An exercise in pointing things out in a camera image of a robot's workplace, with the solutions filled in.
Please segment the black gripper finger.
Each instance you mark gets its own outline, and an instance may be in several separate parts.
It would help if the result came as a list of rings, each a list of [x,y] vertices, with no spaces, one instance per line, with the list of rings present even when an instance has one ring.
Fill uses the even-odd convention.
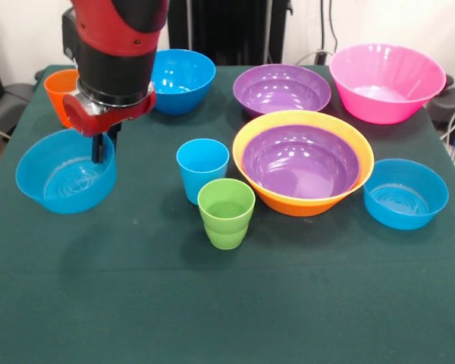
[[[108,135],[109,139],[111,140],[114,149],[116,149],[118,133],[120,131],[121,131],[121,123],[112,125],[107,131],[107,135]]]
[[[92,138],[92,162],[95,164],[103,163],[105,158],[105,142],[103,133],[99,133]]]

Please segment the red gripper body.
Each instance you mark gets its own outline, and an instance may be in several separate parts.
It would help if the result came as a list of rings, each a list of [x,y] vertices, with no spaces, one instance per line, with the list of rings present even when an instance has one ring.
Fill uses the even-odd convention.
[[[78,89],[63,98],[63,106],[71,126],[85,137],[110,130],[123,121],[138,118],[153,109],[156,94],[152,83],[146,97],[130,107],[104,106],[90,101]]]

